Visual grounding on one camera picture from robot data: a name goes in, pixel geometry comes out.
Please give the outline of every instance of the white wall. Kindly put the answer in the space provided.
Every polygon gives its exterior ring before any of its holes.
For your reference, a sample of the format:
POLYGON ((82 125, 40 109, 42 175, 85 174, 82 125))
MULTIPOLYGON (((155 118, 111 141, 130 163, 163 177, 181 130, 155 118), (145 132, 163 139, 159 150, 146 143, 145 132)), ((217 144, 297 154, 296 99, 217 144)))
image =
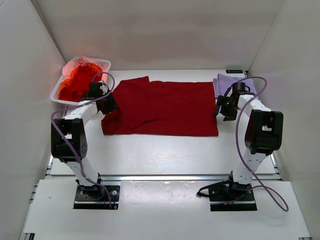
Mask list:
POLYGON ((50 155, 62 56, 30 1, 0 1, 0 239, 17 240, 50 155))
POLYGON ((283 2, 37 1, 67 61, 103 58, 113 70, 248 70, 283 2))
POLYGON ((320 239, 320 1, 285 0, 252 67, 261 97, 284 113, 280 171, 293 187, 313 239, 320 239))

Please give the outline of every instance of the folded cloth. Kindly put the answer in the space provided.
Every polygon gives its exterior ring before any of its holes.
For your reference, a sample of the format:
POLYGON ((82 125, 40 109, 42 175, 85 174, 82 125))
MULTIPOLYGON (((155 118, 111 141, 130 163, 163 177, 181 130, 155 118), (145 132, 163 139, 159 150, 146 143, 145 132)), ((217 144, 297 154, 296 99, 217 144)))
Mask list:
MULTIPOLYGON (((61 82, 58 98, 64 101, 79 102, 82 96, 89 91, 89 84, 98 72, 101 72, 101 68, 91 63, 76 67, 71 72, 70 78, 61 82)), ((101 75, 98 75, 94 81, 100 80, 101 75)))
MULTIPOLYGON (((214 97, 217 98, 219 95, 224 95, 227 89, 234 84, 235 82, 244 79, 244 77, 232 77, 226 76, 223 74, 218 74, 217 78, 213 79, 213 86, 214 86, 214 97)), ((250 92, 256 94, 256 88, 254 85, 253 79, 246 79, 243 80, 243 83, 250 88, 250 92)))
POLYGON ((105 135, 217 136, 211 82, 123 80, 112 92, 120 110, 101 121, 105 135))
MULTIPOLYGON (((92 58, 82 56, 77 60, 69 61, 62 68, 64 79, 61 82, 58 98, 64 101, 79 102, 84 93, 89 91, 89 83, 98 72, 107 72, 108 65, 103 67, 92 58)), ((108 75, 97 76, 95 82, 107 82, 108 75)))

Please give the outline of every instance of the white table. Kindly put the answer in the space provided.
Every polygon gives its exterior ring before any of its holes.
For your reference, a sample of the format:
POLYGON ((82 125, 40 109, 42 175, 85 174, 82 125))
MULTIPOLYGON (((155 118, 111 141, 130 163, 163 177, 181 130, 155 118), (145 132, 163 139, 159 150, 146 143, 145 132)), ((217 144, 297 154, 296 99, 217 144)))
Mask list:
MULTIPOLYGON (((225 70, 126 70, 110 71, 121 80, 149 76, 150 81, 212 82, 225 70)), ((244 77, 244 74, 229 74, 244 77)), ((236 121, 223 122, 217 117, 218 137, 189 137, 165 135, 113 135, 105 136, 101 129, 103 115, 97 114, 85 126, 88 142, 87 157, 101 175, 228 175, 240 163, 236 150, 236 121)), ((240 121, 239 139, 244 152, 244 135, 248 117, 240 121)), ((265 159, 258 174, 275 173, 272 159, 265 159)), ((73 172, 59 160, 53 162, 52 176, 68 176, 73 172)))
POLYGON ((122 181, 119 209, 73 209, 74 179, 41 180, 25 233, 34 240, 298 240, 310 237, 290 182, 265 181, 289 205, 276 206, 254 191, 257 211, 210 212, 207 198, 195 197, 205 181, 122 181))

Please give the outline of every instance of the cable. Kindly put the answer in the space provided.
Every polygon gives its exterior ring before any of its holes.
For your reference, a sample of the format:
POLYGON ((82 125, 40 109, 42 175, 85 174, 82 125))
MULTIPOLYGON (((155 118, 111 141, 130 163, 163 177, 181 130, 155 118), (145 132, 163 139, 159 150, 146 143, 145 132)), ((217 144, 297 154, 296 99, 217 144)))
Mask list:
POLYGON ((114 206, 116 206, 116 198, 115 198, 115 196, 113 196, 113 195, 112 195, 112 200, 113 200, 114 206))
POLYGON ((92 196, 90 196, 90 195, 88 195, 89 196, 89 198, 91 198, 93 201, 99 201, 99 200, 101 200, 103 197, 104 197, 104 195, 105 195, 105 189, 103 188, 103 193, 102 193, 102 196, 100 197, 100 198, 98 198, 98 199, 94 199, 94 198, 92 198, 92 196))
MULTIPOLYGON (((94 79, 96 78, 96 76, 99 75, 99 74, 107 74, 107 75, 109 75, 109 76, 112 78, 113 84, 112 84, 112 87, 111 87, 110 91, 109 91, 106 95, 103 95, 103 96, 98 97, 98 98, 96 98, 96 99, 94 99, 94 100, 88 101, 88 102, 86 102, 86 103, 84 103, 84 104, 70 107, 70 108, 68 108, 68 110, 74 110, 74 109, 78 109, 78 108, 81 108, 81 107, 83 107, 83 106, 92 104, 92 103, 94 103, 94 102, 96 102, 96 101, 100 101, 100 100, 108 97, 108 96, 111 94, 112 90, 114 89, 114 87, 115 87, 115 85, 116 85, 116 81, 115 81, 114 76, 112 76, 112 75, 111 75, 110 73, 108 73, 108 72, 100 71, 100 72, 96 73, 96 74, 93 76, 92 79, 94 80, 94 79)), ((101 187, 101 188, 104 189, 104 191, 105 191, 105 193, 107 194, 108 199, 109 199, 110 209, 112 209, 112 205, 111 205, 112 200, 111 200, 111 197, 110 197, 110 194, 109 194, 108 189, 106 188, 106 186, 104 186, 104 185, 102 185, 102 184, 100 184, 100 183, 94 182, 93 180, 89 179, 89 178, 86 176, 86 174, 85 174, 85 172, 84 172, 84 166, 83 166, 83 164, 82 164, 82 161, 81 161, 81 159, 80 159, 77 151, 75 150, 75 148, 72 146, 72 144, 69 142, 69 140, 65 137, 65 135, 62 133, 62 131, 59 129, 59 127, 58 127, 57 124, 55 123, 55 119, 54 119, 55 115, 58 114, 58 113, 62 113, 62 112, 64 112, 64 111, 65 111, 65 109, 60 109, 60 110, 57 110, 57 111, 53 112, 53 113, 51 114, 51 117, 50 117, 51 123, 52 123, 53 127, 56 129, 56 131, 59 133, 59 135, 62 137, 62 139, 65 141, 65 143, 69 146, 69 148, 70 148, 70 150, 72 151, 72 153, 74 154, 75 160, 76 160, 77 163, 80 165, 81 175, 82 175, 82 176, 85 178, 85 180, 87 180, 89 183, 94 184, 94 185, 97 185, 97 186, 99 186, 99 187, 101 187)))
MULTIPOLYGON (((239 83, 241 81, 244 81, 244 80, 247 80, 247 79, 262 79, 264 81, 264 86, 263 88, 256 94, 254 95, 249 101, 247 101, 243 107, 241 108, 240 112, 239 112, 239 116, 236 120, 236 124, 235 124, 235 144, 236 144, 236 149, 237 149, 237 152, 239 154, 239 157, 241 159, 241 162, 243 163, 243 165, 245 166, 245 168, 250 172, 252 173, 252 175, 255 177, 255 179, 260 183, 260 185, 257 185, 257 186, 254 186, 252 188, 250 188, 248 190, 248 192, 252 191, 253 189, 256 189, 256 188, 264 188, 264 190, 266 190, 266 192, 270 195, 270 197, 272 198, 272 200, 278 205, 278 207, 280 209, 282 209, 283 211, 285 212, 288 212, 289 211, 289 206, 287 204, 287 202, 285 201, 285 199, 276 191, 274 190, 273 188, 269 187, 269 186, 266 186, 264 185, 264 183, 260 180, 260 178, 251 170, 251 168, 246 164, 242 154, 241 154, 241 151, 240 151, 240 146, 239 146, 239 123, 240 123, 240 117, 242 115, 242 113, 244 112, 245 108, 247 105, 249 105, 256 97, 258 97, 267 87, 267 80, 264 78, 264 77, 261 77, 261 76, 252 76, 252 77, 246 77, 246 78, 243 78, 235 83, 239 83), (276 198, 272 195, 272 193, 270 192, 274 192, 280 199, 281 201, 284 203, 285 205, 285 208, 283 206, 281 206, 281 204, 276 200, 276 198)), ((228 95, 228 92, 230 91, 232 86, 230 86, 227 91, 225 92, 224 96, 226 97, 226 95, 228 95)), ((225 204, 233 204, 234 202, 240 200, 241 198, 243 198, 244 195, 238 197, 237 199, 235 200, 232 200, 232 201, 222 201, 222 202, 216 202, 216 203, 211 203, 211 205, 225 205, 225 204)))
POLYGON ((195 196, 197 196, 199 198, 201 198, 201 197, 209 198, 210 197, 209 194, 202 193, 201 191, 203 191, 205 189, 209 189, 211 187, 220 187, 220 186, 226 185, 228 183, 229 183, 229 181, 226 180, 226 181, 219 181, 219 182, 204 186, 204 187, 199 189, 199 191, 196 193, 195 196))
POLYGON ((248 93, 250 93, 251 92, 251 88, 249 86, 247 86, 247 85, 245 85, 245 87, 248 88, 248 93))

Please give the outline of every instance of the white panel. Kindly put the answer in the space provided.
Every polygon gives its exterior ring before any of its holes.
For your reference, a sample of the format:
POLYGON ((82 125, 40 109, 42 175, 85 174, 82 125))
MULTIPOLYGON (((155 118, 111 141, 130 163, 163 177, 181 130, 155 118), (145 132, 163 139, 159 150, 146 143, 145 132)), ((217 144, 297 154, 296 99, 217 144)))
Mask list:
POLYGON ((264 76, 266 106, 284 114, 277 152, 312 235, 320 239, 320 1, 286 0, 250 75, 264 76))
POLYGON ((283 212, 264 190, 254 191, 258 211, 210 212, 195 193, 206 181, 122 181, 119 210, 73 209, 74 180, 39 183, 25 233, 34 240, 298 240, 309 237, 290 182, 265 182, 286 199, 283 212))
POLYGON ((68 61, 114 70, 249 69, 283 0, 38 0, 68 61))
MULTIPOLYGON (((130 70, 111 71, 118 84, 120 80, 149 76, 151 81, 211 82, 225 70, 130 70)), ((243 74, 230 74, 243 77, 243 74)), ((167 174, 217 174, 228 175, 240 162, 235 140, 236 121, 218 119, 218 137, 190 137, 164 135, 113 135, 105 136, 101 129, 100 113, 85 126, 88 159, 102 175, 167 175, 167 174)), ((245 152, 244 136, 248 117, 243 114, 239 136, 245 152)), ((259 174, 274 174, 270 157, 259 167, 259 174)), ((52 175, 73 175, 69 167, 55 161, 52 175)))
POLYGON ((1 4, 0 33, 0 239, 16 240, 49 160, 49 95, 64 60, 30 1, 1 4))

